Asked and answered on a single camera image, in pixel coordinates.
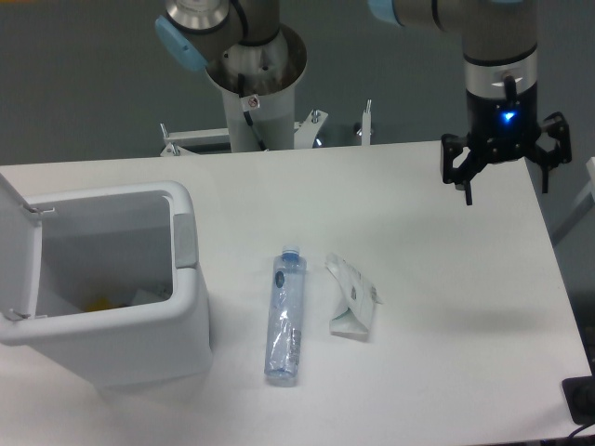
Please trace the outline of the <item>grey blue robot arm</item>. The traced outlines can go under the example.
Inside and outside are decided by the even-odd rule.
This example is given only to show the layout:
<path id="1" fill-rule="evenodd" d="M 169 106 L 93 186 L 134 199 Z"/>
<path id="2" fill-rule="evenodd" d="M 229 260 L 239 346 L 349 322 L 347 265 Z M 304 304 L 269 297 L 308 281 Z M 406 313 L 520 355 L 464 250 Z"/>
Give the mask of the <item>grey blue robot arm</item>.
<path id="1" fill-rule="evenodd" d="M 445 134 L 442 179 L 470 193 L 487 165 L 527 159 L 544 175 L 572 159 L 569 126 L 537 118 L 534 1 L 372 1 L 375 18 L 462 39 L 469 132 Z M 154 23 L 179 65 L 206 72 L 224 101 L 234 151 L 295 147 L 295 88 L 307 65 L 276 1 L 168 1 Z"/>

